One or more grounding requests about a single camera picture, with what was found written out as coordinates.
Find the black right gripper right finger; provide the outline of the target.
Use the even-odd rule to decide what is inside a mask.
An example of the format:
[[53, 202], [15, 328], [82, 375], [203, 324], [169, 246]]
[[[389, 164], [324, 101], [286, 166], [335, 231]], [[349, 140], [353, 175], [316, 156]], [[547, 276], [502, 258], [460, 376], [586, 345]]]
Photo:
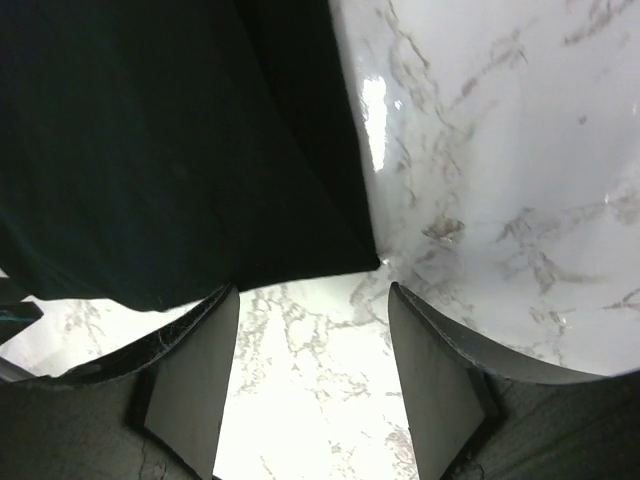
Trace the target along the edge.
[[422, 479], [635, 479], [639, 375], [505, 347], [393, 284], [388, 317]]

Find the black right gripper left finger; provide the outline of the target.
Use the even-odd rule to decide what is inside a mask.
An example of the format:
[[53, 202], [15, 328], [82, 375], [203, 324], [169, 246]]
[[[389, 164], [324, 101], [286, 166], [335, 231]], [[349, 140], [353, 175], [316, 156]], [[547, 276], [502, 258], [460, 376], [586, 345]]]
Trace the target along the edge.
[[239, 324], [236, 287], [60, 376], [1, 363], [5, 479], [210, 479]]

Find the black t-shirt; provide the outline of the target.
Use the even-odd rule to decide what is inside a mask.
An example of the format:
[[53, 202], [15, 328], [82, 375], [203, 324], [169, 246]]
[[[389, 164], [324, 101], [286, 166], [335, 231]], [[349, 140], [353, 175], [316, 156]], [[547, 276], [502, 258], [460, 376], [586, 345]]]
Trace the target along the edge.
[[1, 267], [165, 311], [379, 258], [326, 1], [5, 1]]

